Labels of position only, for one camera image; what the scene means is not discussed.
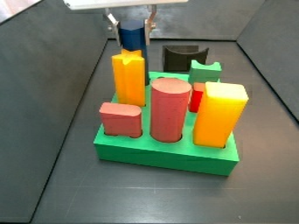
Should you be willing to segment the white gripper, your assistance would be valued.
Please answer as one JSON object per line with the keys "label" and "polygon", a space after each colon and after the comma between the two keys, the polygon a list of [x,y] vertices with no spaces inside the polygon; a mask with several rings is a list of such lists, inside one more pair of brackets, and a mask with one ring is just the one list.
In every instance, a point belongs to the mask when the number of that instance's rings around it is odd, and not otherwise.
{"label": "white gripper", "polygon": [[63,0],[63,2],[74,11],[106,8],[104,17],[109,21],[109,29],[115,33],[118,45],[122,46],[119,21],[110,11],[110,8],[149,5],[149,11],[151,12],[151,15],[150,18],[145,21],[145,42],[147,45],[150,45],[150,34],[153,29],[157,27],[157,4],[187,3],[189,0]]}

